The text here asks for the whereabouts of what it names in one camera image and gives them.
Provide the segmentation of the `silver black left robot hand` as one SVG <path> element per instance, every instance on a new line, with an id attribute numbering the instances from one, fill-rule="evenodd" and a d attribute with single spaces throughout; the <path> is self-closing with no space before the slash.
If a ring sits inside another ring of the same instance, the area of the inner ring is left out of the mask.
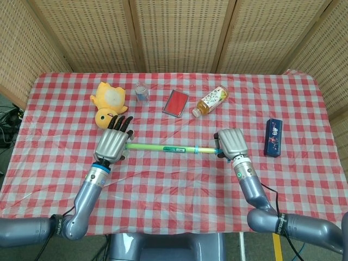
<path id="1" fill-rule="evenodd" d="M 128 140 L 134 139 L 134 131 L 128 129 L 133 117 L 113 116 L 103 132 L 97 148 L 94 152 L 94 158 L 107 165 L 113 164 L 124 159 L 123 152 Z"/>

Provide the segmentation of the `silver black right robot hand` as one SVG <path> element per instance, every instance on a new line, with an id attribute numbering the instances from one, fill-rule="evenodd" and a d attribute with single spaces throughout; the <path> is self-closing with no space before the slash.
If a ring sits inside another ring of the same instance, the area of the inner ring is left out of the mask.
<path id="1" fill-rule="evenodd" d="M 237 157 L 247 157 L 248 148 L 244 135 L 239 128 L 225 128 L 214 134 L 218 158 L 234 160 Z"/>

